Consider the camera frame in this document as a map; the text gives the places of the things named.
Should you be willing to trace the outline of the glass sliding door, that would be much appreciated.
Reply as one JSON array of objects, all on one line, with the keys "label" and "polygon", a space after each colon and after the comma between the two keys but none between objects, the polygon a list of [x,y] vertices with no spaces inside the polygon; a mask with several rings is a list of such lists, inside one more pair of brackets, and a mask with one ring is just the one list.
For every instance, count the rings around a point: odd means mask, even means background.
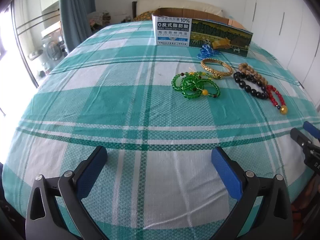
[{"label": "glass sliding door", "polygon": [[42,39],[51,33],[63,38],[59,0],[13,0],[10,6],[23,63],[32,83],[39,87],[54,70],[49,67]]}]

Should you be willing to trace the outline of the clothes pile on chair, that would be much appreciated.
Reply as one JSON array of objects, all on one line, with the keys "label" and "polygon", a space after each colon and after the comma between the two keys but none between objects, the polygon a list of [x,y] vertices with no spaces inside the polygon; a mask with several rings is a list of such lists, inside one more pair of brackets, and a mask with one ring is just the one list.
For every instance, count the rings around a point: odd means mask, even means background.
[{"label": "clothes pile on chair", "polygon": [[94,11],[87,15],[92,30],[101,29],[110,24],[111,16],[108,11]]}]

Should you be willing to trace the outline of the white wardrobe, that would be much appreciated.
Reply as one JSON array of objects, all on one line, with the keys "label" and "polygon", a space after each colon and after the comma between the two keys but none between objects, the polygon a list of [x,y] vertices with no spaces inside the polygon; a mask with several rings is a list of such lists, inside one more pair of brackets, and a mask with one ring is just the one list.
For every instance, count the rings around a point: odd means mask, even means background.
[{"label": "white wardrobe", "polygon": [[245,0],[243,25],[319,101],[319,24],[303,0]]}]

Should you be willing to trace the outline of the blue-grey curtain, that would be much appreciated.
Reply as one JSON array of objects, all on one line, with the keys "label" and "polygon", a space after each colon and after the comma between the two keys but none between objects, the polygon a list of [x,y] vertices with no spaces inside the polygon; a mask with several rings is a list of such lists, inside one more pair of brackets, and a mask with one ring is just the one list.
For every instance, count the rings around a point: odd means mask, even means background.
[{"label": "blue-grey curtain", "polygon": [[92,35],[87,15],[95,11],[95,0],[59,0],[63,38],[70,53]]}]

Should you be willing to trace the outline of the washing machine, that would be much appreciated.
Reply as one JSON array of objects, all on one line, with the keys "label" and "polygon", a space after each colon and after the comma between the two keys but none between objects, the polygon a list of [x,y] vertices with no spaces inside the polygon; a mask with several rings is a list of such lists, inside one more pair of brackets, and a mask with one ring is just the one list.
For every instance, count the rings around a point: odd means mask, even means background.
[{"label": "washing machine", "polygon": [[46,35],[42,41],[49,67],[53,69],[67,56],[64,40],[60,34],[56,36],[51,33]]}]

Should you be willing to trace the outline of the teal plaid bed cloth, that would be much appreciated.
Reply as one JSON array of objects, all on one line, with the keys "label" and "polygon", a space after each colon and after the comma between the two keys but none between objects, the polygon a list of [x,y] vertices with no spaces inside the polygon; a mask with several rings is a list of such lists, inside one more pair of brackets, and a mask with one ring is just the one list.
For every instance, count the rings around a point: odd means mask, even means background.
[{"label": "teal plaid bed cloth", "polygon": [[200,71],[199,50],[155,45],[150,21],[116,24],[75,48],[47,77],[15,128],[3,169],[6,200],[26,214],[38,174],[57,177],[99,145],[108,160],[84,205],[110,239],[208,239],[235,201],[211,162],[220,146],[244,170],[281,174],[294,200],[312,176],[290,138],[319,113],[297,79],[255,44],[246,62],[281,93],[288,113],[218,80],[218,98],[171,86]]}]

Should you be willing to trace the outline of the cardboard box with print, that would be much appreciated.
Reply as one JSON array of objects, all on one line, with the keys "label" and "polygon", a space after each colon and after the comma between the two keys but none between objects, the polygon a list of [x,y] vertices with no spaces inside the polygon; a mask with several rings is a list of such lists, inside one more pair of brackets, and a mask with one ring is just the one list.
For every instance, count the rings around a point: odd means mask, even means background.
[{"label": "cardboard box with print", "polygon": [[160,46],[202,48],[246,57],[253,33],[239,22],[208,12],[159,8],[152,13],[155,42]]}]

